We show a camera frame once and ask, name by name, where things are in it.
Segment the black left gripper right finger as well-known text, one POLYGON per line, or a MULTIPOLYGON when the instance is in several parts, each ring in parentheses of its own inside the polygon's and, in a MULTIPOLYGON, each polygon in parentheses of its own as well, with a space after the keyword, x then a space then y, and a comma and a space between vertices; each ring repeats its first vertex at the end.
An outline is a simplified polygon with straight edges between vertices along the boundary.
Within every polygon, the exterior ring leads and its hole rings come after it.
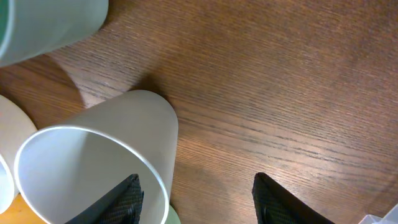
POLYGON ((333 224, 263 172, 254 176, 252 196, 258 224, 333 224))

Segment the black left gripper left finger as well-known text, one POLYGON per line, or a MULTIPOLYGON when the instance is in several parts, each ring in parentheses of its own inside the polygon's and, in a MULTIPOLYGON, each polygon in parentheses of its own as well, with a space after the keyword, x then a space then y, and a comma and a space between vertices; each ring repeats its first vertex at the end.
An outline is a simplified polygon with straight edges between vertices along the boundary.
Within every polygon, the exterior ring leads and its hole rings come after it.
POLYGON ((138 224, 143 201, 139 175, 131 174, 66 224, 138 224))

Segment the mint green small bowl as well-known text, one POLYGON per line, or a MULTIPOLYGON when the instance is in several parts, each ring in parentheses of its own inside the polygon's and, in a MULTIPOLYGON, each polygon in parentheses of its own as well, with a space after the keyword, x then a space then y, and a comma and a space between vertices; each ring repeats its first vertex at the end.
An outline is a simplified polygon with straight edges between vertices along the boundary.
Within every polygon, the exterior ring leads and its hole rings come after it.
POLYGON ((165 224, 181 224, 177 212, 174 210, 174 208, 171 205, 169 205, 169 213, 167 215, 165 224))

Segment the white small bowl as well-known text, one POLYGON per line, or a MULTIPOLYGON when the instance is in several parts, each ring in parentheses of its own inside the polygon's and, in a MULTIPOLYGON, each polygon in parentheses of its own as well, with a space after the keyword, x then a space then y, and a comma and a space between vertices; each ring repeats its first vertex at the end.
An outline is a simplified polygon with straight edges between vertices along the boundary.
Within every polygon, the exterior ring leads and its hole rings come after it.
POLYGON ((1 96, 1 213, 11 206, 19 193, 14 179, 16 154, 36 130, 32 120, 15 103, 1 96))

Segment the mint green plastic cup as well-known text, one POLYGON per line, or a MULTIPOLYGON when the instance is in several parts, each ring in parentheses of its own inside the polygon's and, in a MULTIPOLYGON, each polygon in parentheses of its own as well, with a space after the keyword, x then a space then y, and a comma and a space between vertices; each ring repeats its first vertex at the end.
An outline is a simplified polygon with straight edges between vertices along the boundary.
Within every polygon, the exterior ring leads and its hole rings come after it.
POLYGON ((1 66, 93 35, 108 7, 108 0, 1 0, 1 66))

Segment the yellow small bowl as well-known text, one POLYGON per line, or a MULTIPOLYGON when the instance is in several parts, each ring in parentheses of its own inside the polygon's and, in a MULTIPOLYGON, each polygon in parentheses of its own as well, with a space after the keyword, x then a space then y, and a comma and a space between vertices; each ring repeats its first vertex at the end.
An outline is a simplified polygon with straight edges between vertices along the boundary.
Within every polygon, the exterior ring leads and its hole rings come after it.
POLYGON ((45 224, 19 194, 11 206, 0 215, 1 224, 45 224))

